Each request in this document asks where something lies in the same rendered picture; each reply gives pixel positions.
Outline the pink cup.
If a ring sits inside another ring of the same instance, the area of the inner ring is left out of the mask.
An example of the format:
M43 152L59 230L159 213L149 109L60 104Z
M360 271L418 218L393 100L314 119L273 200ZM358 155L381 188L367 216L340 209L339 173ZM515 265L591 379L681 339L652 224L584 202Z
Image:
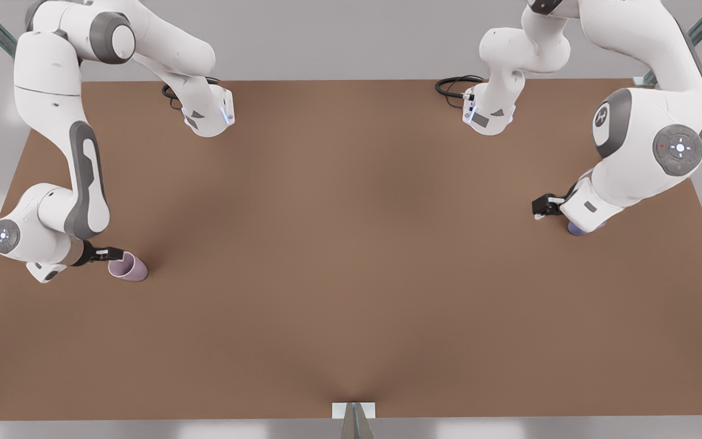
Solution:
M144 262L130 252L123 252L122 258L119 260L110 260L108 262L108 271L117 279L131 282L145 280L149 273Z

